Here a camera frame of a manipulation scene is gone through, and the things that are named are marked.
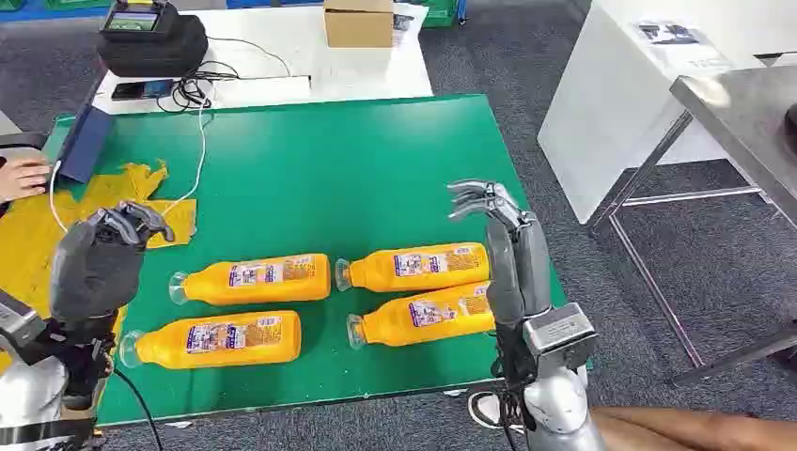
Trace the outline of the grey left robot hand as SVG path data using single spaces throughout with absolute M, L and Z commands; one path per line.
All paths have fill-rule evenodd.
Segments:
M 63 323 L 107 316 L 130 303 L 150 238 L 175 234 L 154 209 L 122 201 L 75 223 L 55 249 L 50 311 Z

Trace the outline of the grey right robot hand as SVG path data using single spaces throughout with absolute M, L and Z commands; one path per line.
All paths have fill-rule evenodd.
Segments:
M 451 220 L 482 212 L 491 284 L 487 299 L 497 324 L 514 329 L 552 308 L 550 260 L 536 214 L 525 210 L 500 182 L 462 179 L 446 185 Z

